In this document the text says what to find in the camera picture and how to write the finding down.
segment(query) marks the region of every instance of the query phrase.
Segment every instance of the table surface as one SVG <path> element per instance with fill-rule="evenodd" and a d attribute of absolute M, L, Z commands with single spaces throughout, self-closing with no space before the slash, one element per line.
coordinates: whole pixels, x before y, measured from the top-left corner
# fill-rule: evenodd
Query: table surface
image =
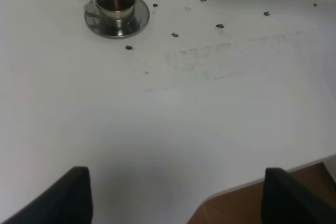
<path fill-rule="evenodd" d="M 124 40 L 87 28 L 89 1 L 0 2 L 0 220 L 81 165 L 93 223 L 183 224 L 336 153 L 336 0 L 145 0 Z"/>

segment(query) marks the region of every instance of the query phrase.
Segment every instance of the wooden floor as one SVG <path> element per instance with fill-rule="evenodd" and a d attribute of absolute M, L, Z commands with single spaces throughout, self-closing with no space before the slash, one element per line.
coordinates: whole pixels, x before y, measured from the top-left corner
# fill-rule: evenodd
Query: wooden floor
<path fill-rule="evenodd" d="M 323 163 L 291 173 L 336 208 L 336 188 Z M 263 183 L 217 196 L 203 203 L 188 224 L 261 224 Z"/>

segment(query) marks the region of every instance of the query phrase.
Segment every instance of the stain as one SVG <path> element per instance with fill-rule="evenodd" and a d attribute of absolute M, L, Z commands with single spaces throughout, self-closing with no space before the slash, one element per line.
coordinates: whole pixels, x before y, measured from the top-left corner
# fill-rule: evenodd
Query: stain
<path fill-rule="evenodd" d="M 302 31 L 273 34 L 244 42 L 171 51 L 164 58 L 174 70 L 174 80 L 181 83 L 241 78 L 309 62 L 306 54 L 296 53 L 306 39 L 307 33 Z"/>
<path fill-rule="evenodd" d="M 151 93 L 154 91 L 154 88 L 148 88 L 144 90 L 146 93 Z"/>

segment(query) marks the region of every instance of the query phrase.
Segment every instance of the stainless steel cup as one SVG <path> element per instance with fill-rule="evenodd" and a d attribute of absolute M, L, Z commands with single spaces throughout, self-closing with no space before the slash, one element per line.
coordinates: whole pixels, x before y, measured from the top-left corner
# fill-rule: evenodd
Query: stainless steel cup
<path fill-rule="evenodd" d="M 94 0 L 100 17 L 108 26 L 126 27 L 134 19 L 135 4 L 138 0 Z"/>

